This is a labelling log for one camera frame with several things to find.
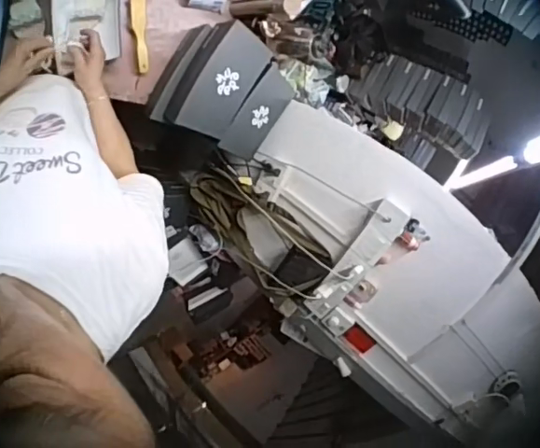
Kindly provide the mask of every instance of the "red light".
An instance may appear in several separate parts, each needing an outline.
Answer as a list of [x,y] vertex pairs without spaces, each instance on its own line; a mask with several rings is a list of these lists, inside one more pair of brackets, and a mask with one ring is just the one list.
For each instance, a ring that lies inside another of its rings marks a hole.
[[361,353],[366,353],[376,344],[371,337],[365,333],[358,325],[354,325],[351,329],[344,333],[344,338],[351,343]]

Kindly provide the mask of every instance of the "hand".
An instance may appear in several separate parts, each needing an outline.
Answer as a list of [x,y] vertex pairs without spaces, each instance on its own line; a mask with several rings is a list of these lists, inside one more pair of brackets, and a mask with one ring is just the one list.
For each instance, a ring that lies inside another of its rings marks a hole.
[[102,84],[105,52],[97,31],[81,30],[81,35],[87,38],[86,48],[71,46],[69,52],[75,62],[75,82],[89,101],[105,94]]
[[0,64],[0,91],[17,89],[53,53],[53,44],[46,37],[20,39]]

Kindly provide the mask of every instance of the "bracelet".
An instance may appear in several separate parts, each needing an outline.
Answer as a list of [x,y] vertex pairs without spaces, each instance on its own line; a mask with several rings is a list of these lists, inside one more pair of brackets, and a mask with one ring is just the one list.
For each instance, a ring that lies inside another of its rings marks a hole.
[[93,98],[92,100],[87,101],[87,106],[89,107],[93,103],[96,103],[96,102],[102,101],[102,100],[107,100],[107,99],[108,99],[107,95],[98,96],[97,98]]

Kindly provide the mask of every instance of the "circular logo on shirt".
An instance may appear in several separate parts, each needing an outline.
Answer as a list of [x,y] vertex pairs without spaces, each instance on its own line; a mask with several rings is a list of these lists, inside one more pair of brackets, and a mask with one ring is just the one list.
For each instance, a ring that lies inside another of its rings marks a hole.
[[46,138],[64,130],[66,121],[58,114],[40,114],[27,125],[27,133],[33,138]]

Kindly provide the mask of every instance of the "white machine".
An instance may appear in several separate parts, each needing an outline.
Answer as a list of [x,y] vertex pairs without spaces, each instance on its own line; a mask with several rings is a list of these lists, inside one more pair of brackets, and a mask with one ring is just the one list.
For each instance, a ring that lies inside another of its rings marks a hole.
[[[540,302],[517,260],[452,195],[379,143],[298,103],[256,159],[281,169],[256,188],[337,261],[314,300],[280,306],[283,332],[411,427],[468,442],[502,413],[537,409]],[[430,240],[379,264],[410,217]],[[367,286],[377,292],[366,303],[347,300]]]

